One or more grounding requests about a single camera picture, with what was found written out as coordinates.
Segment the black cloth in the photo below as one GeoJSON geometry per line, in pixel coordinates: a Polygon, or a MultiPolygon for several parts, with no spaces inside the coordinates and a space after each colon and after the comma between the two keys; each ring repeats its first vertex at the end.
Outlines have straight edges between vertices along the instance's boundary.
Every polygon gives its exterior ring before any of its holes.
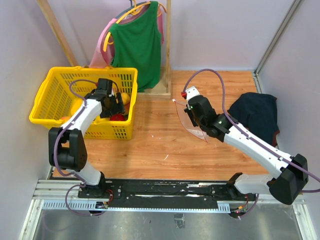
{"type": "Polygon", "coordinates": [[[232,104],[228,112],[251,133],[275,147],[276,135],[280,132],[276,100],[269,94],[247,92],[232,104]]]}

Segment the wall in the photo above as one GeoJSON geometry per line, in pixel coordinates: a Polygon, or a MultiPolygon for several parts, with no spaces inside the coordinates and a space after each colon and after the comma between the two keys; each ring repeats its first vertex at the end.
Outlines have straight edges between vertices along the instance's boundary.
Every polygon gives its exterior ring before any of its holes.
{"type": "MultiPolygon", "coordinates": [[[[304,1],[260,74],[262,91],[277,97],[280,148],[301,153],[320,176],[320,2],[304,1]]],[[[309,178],[306,189],[319,189],[309,178]]],[[[305,194],[320,238],[320,193],[305,194]]]]}
{"type": "Polygon", "coordinates": [[[48,130],[28,117],[48,70],[68,61],[35,0],[1,1],[0,12],[0,233],[16,240],[49,170],[48,130]]]}
{"type": "MultiPolygon", "coordinates": [[[[166,5],[166,0],[159,2],[166,5]]],[[[292,2],[172,0],[172,68],[255,69],[292,2]]],[[[107,23],[130,6],[128,0],[50,0],[49,3],[80,65],[90,63],[107,23]]]]}

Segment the wooden tabletop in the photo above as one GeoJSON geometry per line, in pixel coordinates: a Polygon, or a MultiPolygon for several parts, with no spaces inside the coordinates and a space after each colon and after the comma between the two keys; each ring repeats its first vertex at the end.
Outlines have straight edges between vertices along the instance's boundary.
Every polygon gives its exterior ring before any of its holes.
{"type": "MultiPolygon", "coordinates": [[[[184,101],[181,91],[194,71],[173,71],[173,98],[184,101]]],[[[220,72],[229,109],[238,97],[256,92],[249,71],[220,72]]],[[[202,72],[196,86],[217,113],[222,113],[222,87],[211,72],[202,72]]],[[[171,100],[136,101],[131,140],[86,139],[89,162],[106,178],[228,180],[234,173],[266,174],[258,163],[235,147],[210,139],[209,143],[187,132],[171,100]]]]}

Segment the yellow hanger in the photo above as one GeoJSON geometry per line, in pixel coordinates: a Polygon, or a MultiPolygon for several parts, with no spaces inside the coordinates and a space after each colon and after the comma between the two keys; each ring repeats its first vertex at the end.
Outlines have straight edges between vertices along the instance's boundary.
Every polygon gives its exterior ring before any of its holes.
{"type": "MultiPolygon", "coordinates": [[[[126,16],[128,16],[129,14],[132,14],[133,12],[135,12],[134,15],[140,13],[141,9],[143,6],[146,6],[146,5],[149,5],[151,4],[151,2],[146,2],[146,3],[143,3],[141,5],[138,5],[136,4],[136,1],[134,1],[134,8],[132,8],[131,10],[127,11],[124,15],[122,15],[122,17],[120,17],[115,23],[118,24],[120,23],[126,16]]],[[[164,12],[167,13],[167,10],[165,8],[165,6],[162,4],[162,3],[158,3],[159,4],[159,7],[158,7],[158,10],[160,9],[160,7],[163,8],[164,12]]],[[[104,40],[104,43],[103,43],[103,51],[106,52],[107,51],[107,46],[108,44],[113,44],[114,42],[108,42],[109,41],[109,38],[110,38],[110,35],[111,35],[111,32],[108,32],[106,37],[105,37],[105,40],[104,40]]]]}

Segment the pink garment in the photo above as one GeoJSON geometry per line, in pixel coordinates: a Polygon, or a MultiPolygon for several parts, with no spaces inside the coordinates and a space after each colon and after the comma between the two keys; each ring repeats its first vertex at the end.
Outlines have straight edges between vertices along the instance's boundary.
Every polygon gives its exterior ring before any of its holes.
{"type": "MultiPolygon", "coordinates": [[[[140,17],[148,9],[148,7],[149,5],[143,6],[141,11],[137,15],[132,15],[129,18],[123,19],[119,24],[123,25],[123,24],[132,22],[133,20],[140,17]]],[[[104,49],[104,43],[105,43],[106,36],[109,32],[109,29],[114,23],[117,22],[117,20],[118,19],[113,18],[102,31],[98,39],[98,43],[95,47],[95,51],[94,51],[91,63],[89,65],[89,68],[104,69],[105,67],[111,65],[111,61],[115,57],[115,46],[114,44],[108,44],[106,48],[106,52],[104,52],[103,49],[104,49]]],[[[161,44],[163,44],[165,42],[164,29],[163,29],[163,13],[157,17],[157,25],[158,25],[158,30],[161,33],[161,44]]],[[[113,38],[112,36],[110,36],[109,43],[112,43],[112,42],[113,42],[113,38]]]]}

